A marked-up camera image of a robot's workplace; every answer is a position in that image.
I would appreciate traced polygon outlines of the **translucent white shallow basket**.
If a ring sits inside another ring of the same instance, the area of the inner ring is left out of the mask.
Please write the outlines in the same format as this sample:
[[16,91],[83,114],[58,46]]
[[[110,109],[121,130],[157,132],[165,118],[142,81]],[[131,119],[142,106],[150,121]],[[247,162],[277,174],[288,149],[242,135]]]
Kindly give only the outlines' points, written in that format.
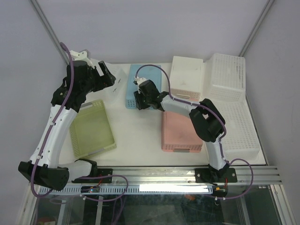
[[121,90],[126,84],[128,79],[128,75],[125,73],[123,68],[116,64],[106,63],[105,65],[109,69],[109,71],[116,78],[113,86],[104,90],[103,101],[104,102],[114,102],[120,96]]

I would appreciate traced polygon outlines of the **large white perforated basket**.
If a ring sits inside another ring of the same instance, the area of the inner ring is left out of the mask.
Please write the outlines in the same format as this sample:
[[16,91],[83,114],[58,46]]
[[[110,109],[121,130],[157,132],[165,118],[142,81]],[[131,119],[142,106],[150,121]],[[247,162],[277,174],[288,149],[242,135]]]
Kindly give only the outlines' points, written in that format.
[[204,97],[225,102],[242,102],[245,99],[245,58],[215,53],[204,64]]

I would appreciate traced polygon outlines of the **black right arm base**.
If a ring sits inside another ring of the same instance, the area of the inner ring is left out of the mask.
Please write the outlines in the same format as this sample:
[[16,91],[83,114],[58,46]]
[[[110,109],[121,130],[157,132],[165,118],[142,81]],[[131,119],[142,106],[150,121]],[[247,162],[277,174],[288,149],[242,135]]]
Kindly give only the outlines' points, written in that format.
[[196,183],[237,183],[237,175],[234,168],[226,164],[222,169],[216,170],[212,166],[195,169]]

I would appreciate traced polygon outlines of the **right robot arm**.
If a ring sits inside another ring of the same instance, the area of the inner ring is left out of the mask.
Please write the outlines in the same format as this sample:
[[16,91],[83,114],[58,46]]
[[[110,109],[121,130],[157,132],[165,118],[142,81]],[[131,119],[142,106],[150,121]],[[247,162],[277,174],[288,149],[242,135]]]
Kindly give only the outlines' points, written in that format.
[[229,163],[223,152],[222,139],[226,135],[225,119],[209,99],[189,102],[181,98],[172,97],[167,91],[159,92],[153,81],[136,78],[134,92],[139,110],[152,107],[162,112],[173,112],[191,120],[196,134],[205,142],[209,154],[210,177],[214,181],[221,181],[226,177]]

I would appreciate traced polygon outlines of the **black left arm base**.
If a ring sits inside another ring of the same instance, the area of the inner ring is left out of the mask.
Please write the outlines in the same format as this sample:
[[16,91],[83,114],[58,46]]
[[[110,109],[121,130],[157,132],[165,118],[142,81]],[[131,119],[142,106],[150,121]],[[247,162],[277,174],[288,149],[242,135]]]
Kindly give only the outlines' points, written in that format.
[[108,178],[99,178],[99,177],[103,177],[103,176],[108,176],[108,175],[112,175],[113,174],[113,169],[112,168],[102,168],[102,167],[98,167],[97,169],[94,169],[87,177],[87,179],[83,179],[83,178],[77,178],[73,181],[71,181],[72,183],[86,183],[86,184],[98,184],[100,182],[100,184],[110,184],[112,182],[112,178],[108,177]]

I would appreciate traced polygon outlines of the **pink plastic basket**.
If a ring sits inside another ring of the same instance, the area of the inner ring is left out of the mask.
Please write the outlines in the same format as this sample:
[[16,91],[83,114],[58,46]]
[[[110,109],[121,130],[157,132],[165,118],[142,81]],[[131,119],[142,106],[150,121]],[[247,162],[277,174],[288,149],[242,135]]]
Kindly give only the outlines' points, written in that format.
[[161,149],[166,152],[199,153],[203,141],[191,120],[174,112],[162,113]]

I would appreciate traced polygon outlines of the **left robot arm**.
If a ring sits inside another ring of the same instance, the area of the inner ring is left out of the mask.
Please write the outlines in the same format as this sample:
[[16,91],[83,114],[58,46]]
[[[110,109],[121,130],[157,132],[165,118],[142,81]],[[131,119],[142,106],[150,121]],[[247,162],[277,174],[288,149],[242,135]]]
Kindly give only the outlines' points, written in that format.
[[115,70],[104,61],[74,60],[66,71],[61,86],[53,93],[49,119],[36,150],[28,161],[18,166],[18,171],[31,184],[56,191],[80,177],[88,182],[98,178],[96,162],[78,159],[69,165],[59,165],[60,152],[86,96],[110,88],[116,82]]

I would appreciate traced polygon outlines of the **yellow green plastic basket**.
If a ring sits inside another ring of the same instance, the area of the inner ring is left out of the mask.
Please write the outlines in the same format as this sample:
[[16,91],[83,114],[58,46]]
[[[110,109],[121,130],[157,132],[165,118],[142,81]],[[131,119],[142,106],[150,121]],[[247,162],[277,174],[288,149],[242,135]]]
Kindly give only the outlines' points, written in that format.
[[117,147],[103,100],[83,104],[69,128],[74,157],[90,158]]

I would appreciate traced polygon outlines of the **cream white small basket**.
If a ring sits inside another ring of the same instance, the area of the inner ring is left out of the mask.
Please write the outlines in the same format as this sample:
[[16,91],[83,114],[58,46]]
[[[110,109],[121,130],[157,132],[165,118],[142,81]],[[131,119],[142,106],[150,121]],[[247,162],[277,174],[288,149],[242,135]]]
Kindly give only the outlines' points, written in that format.
[[202,59],[174,56],[169,77],[171,94],[198,101],[201,95],[203,70]]

